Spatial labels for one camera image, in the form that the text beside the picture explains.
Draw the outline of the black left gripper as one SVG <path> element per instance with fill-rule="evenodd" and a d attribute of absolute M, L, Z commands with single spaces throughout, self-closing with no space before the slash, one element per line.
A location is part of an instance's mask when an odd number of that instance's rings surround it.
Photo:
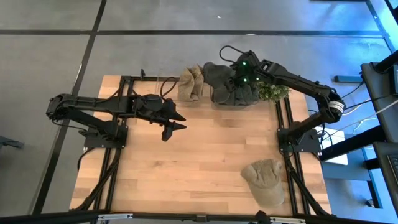
<path fill-rule="evenodd" d="M 135 118 L 146 120 L 150 123 L 165 124 L 162 131 L 162 140 L 168 141 L 172 133 L 187 127 L 178 123 L 170 123 L 169 119 L 176 121 L 186 121 L 186 119 L 177 112 L 177 105 L 173 99 L 164 100 L 161 96 L 155 94 L 137 95 L 133 101 L 133 115 Z"/>

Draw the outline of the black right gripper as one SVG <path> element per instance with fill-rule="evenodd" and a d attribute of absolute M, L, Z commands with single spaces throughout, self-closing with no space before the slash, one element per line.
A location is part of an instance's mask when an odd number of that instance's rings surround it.
<path fill-rule="evenodd" d="M 244 85 L 251 84 L 256 81 L 256 73 L 254 70 L 235 70 L 234 76 L 225 81 L 224 85 L 229 93 L 234 92 Z"/>

